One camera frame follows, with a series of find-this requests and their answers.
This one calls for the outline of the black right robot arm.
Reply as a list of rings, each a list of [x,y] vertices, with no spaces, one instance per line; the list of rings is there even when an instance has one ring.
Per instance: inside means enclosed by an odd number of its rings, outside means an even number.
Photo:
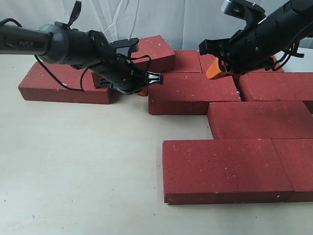
[[[232,37],[205,39],[199,45],[200,55],[215,56],[207,69],[208,79],[243,75],[260,69],[277,71],[298,53],[300,41],[313,35],[313,2],[290,0],[270,15],[246,0],[226,0],[222,4],[226,15],[244,20],[246,26]]]

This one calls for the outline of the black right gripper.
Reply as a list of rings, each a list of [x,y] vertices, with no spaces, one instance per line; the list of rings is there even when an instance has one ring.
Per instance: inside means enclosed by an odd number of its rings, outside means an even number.
[[[259,69],[270,69],[275,61],[275,27],[255,26],[237,31],[231,38],[209,40],[199,44],[200,55],[216,57],[206,77],[217,80]]]

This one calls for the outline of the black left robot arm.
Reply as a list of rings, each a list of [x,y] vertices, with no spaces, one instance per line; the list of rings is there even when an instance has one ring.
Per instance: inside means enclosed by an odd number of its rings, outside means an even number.
[[[160,73],[134,64],[138,38],[109,42],[100,31],[82,32],[67,24],[55,22],[38,30],[26,29],[15,19],[0,23],[1,54],[34,55],[47,71],[45,63],[70,65],[76,70],[91,70],[100,76],[99,87],[123,94],[146,96],[148,87],[162,84]]]

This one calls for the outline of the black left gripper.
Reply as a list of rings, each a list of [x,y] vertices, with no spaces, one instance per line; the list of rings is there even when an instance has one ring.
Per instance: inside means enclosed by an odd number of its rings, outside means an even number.
[[[133,61],[147,58],[147,65],[140,69]],[[99,75],[102,77],[100,86],[109,87],[123,94],[148,96],[148,87],[153,84],[162,84],[161,73],[149,71],[152,59],[150,56],[133,58],[116,56],[110,61],[102,62]]]

